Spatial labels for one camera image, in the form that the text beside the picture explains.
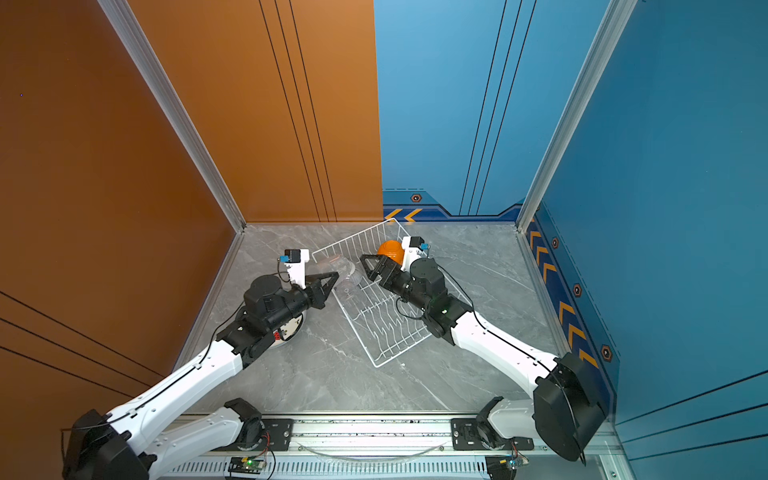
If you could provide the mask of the white wire dish rack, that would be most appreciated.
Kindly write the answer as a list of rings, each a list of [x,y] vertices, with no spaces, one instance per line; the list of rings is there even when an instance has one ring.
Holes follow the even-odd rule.
[[[364,276],[365,286],[361,293],[354,296],[340,293],[338,285],[342,280],[339,279],[333,296],[365,354],[376,368],[432,336],[424,322],[417,318],[420,310],[400,301],[398,296],[381,288],[379,282],[370,283],[360,261],[361,255],[376,253],[385,241],[402,241],[408,235],[402,225],[390,219],[311,253],[315,262],[320,258],[341,254],[354,263],[355,272]]]

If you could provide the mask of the white plate red pattern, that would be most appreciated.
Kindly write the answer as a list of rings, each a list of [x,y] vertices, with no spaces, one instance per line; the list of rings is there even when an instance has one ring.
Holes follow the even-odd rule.
[[[274,332],[274,338],[276,344],[284,344],[293,339],[296,334],[301,330],[304,323],[304,314],[301,313],[298,317],[292,318],[284,325],[280,326]]]

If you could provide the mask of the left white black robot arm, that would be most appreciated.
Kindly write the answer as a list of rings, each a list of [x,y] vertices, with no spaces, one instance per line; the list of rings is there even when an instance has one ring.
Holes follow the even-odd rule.
[[[322,309],[339,278],[307,276],[305,287],[284,289],[275,275],[257,277],[231,321],[208,346],[159,383],[101,415],[90,410],[70,429],[65,479],[158,479],[174,467],[234,443],[257,447],[264,437],[259,410],[242,398],[178,428],[190,406],[245,370],[275,342],[276,333],[311,309]]]

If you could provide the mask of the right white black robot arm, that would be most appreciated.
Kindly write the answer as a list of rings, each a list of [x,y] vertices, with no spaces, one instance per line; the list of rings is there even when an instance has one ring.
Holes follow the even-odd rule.
[[[531,430],[568,461],[583,461],[585,449],[607,418],[607,407],[589,365],[568,352],[557,356],[534,348],[485,320],[467,293],[448,290],[451,275],[432,258],[403,268],[386,255],[360,257],[366,277],[417,310],[435,337],[466,350],[512,379],[528,402],[497,396],[476,417],[481,441],[502,449]]]

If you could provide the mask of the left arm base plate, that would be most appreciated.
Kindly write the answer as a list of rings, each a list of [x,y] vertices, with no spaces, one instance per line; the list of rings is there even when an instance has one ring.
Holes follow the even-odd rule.
[[[291,418],[262,419],[258,431],[254,425],[246,426],[246,431],[233,443],[218,447],[214,452],[286,452],[291,444],[293,427],[294,420]]]

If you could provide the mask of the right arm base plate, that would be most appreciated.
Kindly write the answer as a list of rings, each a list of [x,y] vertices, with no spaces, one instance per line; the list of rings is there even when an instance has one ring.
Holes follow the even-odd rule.
[[[533,451],[534,441],[529,437],[501,439],[488,436],[478,427],[475,418],[459,417],[450,420],[451,445],[455,451]]]

